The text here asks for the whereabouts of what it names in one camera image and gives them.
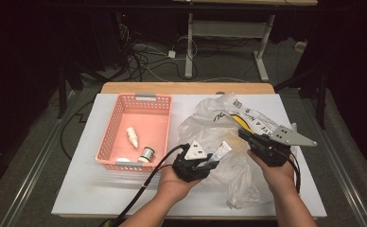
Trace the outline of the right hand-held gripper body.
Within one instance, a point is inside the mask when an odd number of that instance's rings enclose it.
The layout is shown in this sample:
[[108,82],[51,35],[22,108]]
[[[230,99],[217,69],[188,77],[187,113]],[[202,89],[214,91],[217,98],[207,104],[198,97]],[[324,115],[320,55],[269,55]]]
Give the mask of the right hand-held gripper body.
[[282,166],[289,160],[293,146],[316,147],[317,142],[285,126],[270,134],[251,133],[248,138],[251,151],[267,166]]

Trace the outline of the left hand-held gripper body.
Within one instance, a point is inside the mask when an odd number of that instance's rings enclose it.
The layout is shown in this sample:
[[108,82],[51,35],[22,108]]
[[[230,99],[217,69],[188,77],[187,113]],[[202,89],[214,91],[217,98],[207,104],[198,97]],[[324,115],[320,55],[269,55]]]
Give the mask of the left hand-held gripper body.
[[193,182],[205,179],[212,169],[206,168],[207,153],[197,141],[185,144],[183,151],[179,153],[173,162],[172,168],[176,175],[185,182]]

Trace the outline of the small white silver tube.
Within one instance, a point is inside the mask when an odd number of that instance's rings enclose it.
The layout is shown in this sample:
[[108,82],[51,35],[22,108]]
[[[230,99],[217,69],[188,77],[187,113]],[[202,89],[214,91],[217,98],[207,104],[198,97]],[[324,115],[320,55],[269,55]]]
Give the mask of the small white silver tube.
[[229,146],[229,144],[226,141],[222,141],[218,149],[213,153],[213,155],[209,159],[209,161],[217,162],[221,160],[231,150],[232,148]]

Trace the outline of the clear printed plastic bag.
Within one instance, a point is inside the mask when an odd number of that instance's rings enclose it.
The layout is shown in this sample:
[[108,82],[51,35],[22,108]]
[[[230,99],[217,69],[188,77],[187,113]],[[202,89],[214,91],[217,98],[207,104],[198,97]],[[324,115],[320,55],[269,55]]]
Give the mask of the clear printed plastic bag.
[[216,152],[223,142],[231,148],[201,184],[225,191],[227,205],[235,209],[273,200],[260,166],[247,154],[249,145],[238,136],[238,129],[244,126],[258,134],[270,134],[278,128],[276,122],[248,108],[236,95],[225,94],[202,100],[177,131],[180,144],[197,141],[207,153]]

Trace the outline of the pink perforated plastic basket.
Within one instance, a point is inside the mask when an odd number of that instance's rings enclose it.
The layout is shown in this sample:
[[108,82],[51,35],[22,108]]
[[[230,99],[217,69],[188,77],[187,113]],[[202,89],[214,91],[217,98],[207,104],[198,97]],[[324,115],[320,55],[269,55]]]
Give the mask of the pink perforated plastic basket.
[[[172,112],[171,95],[119,94],[96,154],[96,161],[107,169],[121,171],[152,171],[167,153]],[[139,147],[128,139],[127,128],[133,127]],[[144,147],[153,148],[150,163],[138,161]],[[129,163],[116,163],[124,157]]]

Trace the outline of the person's left hand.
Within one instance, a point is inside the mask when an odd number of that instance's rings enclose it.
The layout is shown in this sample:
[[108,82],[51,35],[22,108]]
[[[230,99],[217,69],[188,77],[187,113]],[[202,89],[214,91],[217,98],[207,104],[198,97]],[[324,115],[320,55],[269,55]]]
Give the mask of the person's left hand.
[[200,180],[190,183],[185,182],[176,175],[171,166],[167,166],[161,171],[155,199],[163,204],[172,206],[183,200],[189,191],[199,182]]

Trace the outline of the person's right hand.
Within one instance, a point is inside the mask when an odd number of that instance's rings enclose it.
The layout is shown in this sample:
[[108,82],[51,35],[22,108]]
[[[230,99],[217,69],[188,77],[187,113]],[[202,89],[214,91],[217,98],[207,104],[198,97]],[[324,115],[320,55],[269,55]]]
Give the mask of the person's right hand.
[[294,169],[290,162],[285,162],[282,166],[271,167],[265,164],[252,151],[248,150],[247,153],[261,167],[263,176],[275,198],[297,195]]

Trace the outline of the white dropper bottle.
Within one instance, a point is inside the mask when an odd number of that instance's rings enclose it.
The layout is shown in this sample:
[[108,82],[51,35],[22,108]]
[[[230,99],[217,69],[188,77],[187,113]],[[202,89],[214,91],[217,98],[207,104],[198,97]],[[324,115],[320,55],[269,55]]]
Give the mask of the white dropper bottle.
[[135,148],[138,148],[139,147],[138,137],[137,137],[137,134],[136,134],[133,127],[128,127],[127,128],[127,136],[128,136],[129,141],[131,142],[131,144]]

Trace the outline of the black stand legs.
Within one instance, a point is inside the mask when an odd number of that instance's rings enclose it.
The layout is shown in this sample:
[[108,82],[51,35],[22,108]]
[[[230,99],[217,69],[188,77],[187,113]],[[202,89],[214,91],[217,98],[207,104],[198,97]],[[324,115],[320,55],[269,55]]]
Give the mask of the black stand legs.
[[297,88],[301,98],[316,98],[316,120],[322,130],[325,129],[324,109],[327,87],[327,69],[323,63],[317,62],[305,72],[295,74],[292,78],[273,86],[275,92],[284,88]]
[[69,84],[73,91],[81,91],[83,82],[81,74],[84,73],[94,80],[100,82],[109,82],[110,80],[101,76],[98,72],[90,69],[76,61],[63,61],[58,69],[58,91],[59,91],[59,118],[61,118],[67,109],[66,84]]

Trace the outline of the white board table cover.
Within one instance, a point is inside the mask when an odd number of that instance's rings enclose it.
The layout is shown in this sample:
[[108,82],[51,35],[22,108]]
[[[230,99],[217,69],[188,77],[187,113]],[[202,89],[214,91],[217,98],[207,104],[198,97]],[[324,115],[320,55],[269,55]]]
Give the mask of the white board table cover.
[[[172,120],[168,137],[168,149],[178,145],[176,130],[197,104],[208,97],[218,95],[172,95]],[[128,181],[123,174],[134,178],[135,172],[107,170],[95,160],[100,142],[111,116],[117,94],[97,95],[88,122],[80,137],[78,147],[55,200],[52,214],[66,218],[108,218],[119,215],[137,193],[149,173],[137,173],[139,180]],[[289,125],[287,113],[279,95],[238,95],[247,107],[254,107],[277,123]],[[327,217],[323,202],[298,148],[297,159],[301,168],[301,198],[314,218]],[[157,188],[159,175],[130,210],[135,212],[151,199]],[[273,202],[242,209],[231,209],[226,204],[225,190],[195,186],[189,195],[169,211],[168,218],[193,219],[257,219],[275,218]]]

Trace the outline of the white-legged desk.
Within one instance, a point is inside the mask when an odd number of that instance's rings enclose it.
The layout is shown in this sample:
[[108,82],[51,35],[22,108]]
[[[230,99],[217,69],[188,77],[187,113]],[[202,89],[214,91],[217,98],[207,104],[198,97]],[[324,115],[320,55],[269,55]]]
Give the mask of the white-legged desk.
[[[303,7],[315,7],[318,0],[174,0],[184,2],[189,7],[199,7],[204,4],[206,7],[256,7],[257,9],[297,9]],[[193,12],[188,14],[187,24],[187,47],[185,54],[184,77],[194,78],[195,63],[194,57],[197,54],[198,46],[195,37],[222,37],[222,38],[245,38],[260,39],[259,49],[253,52],[253,61],[258,75],[262,81],[268,81],[269,76],[263,62],[263,55],[271,34],[276,13],[269,12],[268,18],[263,22],[240,22],[234,19],[198,19]]]

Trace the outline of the dark equipment with red light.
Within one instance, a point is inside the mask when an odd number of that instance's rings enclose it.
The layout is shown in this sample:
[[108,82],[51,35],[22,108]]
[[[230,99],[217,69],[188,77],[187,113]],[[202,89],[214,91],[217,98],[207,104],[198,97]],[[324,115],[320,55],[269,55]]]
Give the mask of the dark equipment with red light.
[[131,40],[131,33],[126,23],[126,14],[123,12],[114,13],[114,26],[119,50],[127,47]]

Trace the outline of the metal floor rail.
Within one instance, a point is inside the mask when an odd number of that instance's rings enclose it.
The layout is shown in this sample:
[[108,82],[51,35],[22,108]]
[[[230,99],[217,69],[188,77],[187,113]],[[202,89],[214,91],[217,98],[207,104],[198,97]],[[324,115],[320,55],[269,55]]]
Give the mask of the metal floor rail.
[[302,148],[326,212],[326,217],[318,222],[324,227],[367,227],[367,207],[340,155],[317,122],[312,103],[307,99],[300,103],[298,130],[318,143],[317,147]]
[[51,154],[51,149],[55,144],[57,137],[61,133],[61,128],[66,124],[66,116],[72,112],[79,99],[80,91],[71,91],[66,99],[67,107],[63,114],[59,116],[52,127],[50,133],[44,140],[40,152],[32,164],[29,172],[25,176],[22,185],[20,186],[9,210],[5,214],[0,227],[14,227],[16,221],[20,217],[26,202],[28,201],[31,192],[33,191],[37,181],[39,180],[44,166]]

